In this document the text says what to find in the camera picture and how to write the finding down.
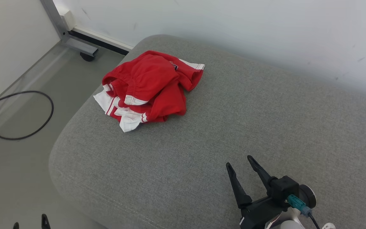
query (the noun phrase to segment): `gray floor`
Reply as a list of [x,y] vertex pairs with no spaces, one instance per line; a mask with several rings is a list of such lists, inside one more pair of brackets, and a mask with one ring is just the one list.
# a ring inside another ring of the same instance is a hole
[[[0,229],[41,228],[41,215],[48,216],[52,229],[101,229],[62,199],[49,173],[48,158],[61,130],[84,101],[100,85],[104,74],[124,56],[100,49],[93,62],[81,59],[77,52],[43,87],[51,96],[55,112],[51,121],[36,135],[20,141],[0,139]],[[0,129],[4,136],[25,135],[46,120],[50,104],[35,95]]]

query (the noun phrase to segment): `metal leg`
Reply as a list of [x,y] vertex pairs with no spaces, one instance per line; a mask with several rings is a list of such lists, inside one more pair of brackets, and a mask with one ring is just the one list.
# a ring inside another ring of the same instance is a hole
[[77,50],[91,57],[95,57],[98,48],[88,45],[83,40],[69,35],[53,0],[40,0],[40,2],[45,8],[45,11],[48,14],[61,42],[69,48]]

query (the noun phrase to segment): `gray fabric cushion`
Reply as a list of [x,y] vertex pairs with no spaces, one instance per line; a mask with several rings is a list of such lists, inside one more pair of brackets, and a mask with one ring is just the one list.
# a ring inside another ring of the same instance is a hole
[[186,115],[123,133],[90,97],[50,157],[65,199],[108,228],[239,228],[225,163],[257,200],[266,190],[253,155],[315,191],[319,224],[366,228],[365,96],[168,35],[123,62],[147,50],[205,64]]

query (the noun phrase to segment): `white baseboard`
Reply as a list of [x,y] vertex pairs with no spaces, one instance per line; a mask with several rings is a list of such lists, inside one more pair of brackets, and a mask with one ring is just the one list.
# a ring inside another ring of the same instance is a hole
[[[69,60],[69,48],[56,45],[42,57],[31,69],[13,83],[0,97],[25,90],[40,90],[55,73]],[[13,96],[0,101],[0,127],[6,123],[30,99]]]
[[118,47],[118,48],[124,49],[124,50],[126,50],[126,51],[128,51],[128,52],[129,52],[129,51],[131,51],[131,50],[133,49],[133,47],[132,47],[132,46],[130,46],[130,45],[126,45],[126,44],[121,43],[121,42],[119,42],[119,41],[116,41],[116,40],[114,40],[114,39],[107,38],[106,36],[103,36],[103,35],[101,35],[101,34],[98,34],[97,32],[92,32],[92,31],[89,31],[89,30],[87,30],[87,29],[81,28],[81,27],[79,27],[79,26],[75,26],[75,27],[73,28],[73,31],[75,31],[75,32],[79,32],[79,33],[81,33],[81,34],[83,34],[83,35],[89,36],[89,37],[91,37],[91,38],[94,38],[94,39],[97,39],[97,40],[99,40],[99,41],[105,42],[105,43],[107,43],[107,44],[113,45],[113,46],[115,46],[115,47]]

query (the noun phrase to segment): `caster wheel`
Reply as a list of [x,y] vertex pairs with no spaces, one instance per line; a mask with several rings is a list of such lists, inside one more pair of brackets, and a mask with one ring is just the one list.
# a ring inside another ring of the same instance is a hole
[[87,54],[84,53],[80,53],[81,58],[83,58],[83,60],[87,61],[87,62],[91,62],[95,59],[95,57],[89,56]]

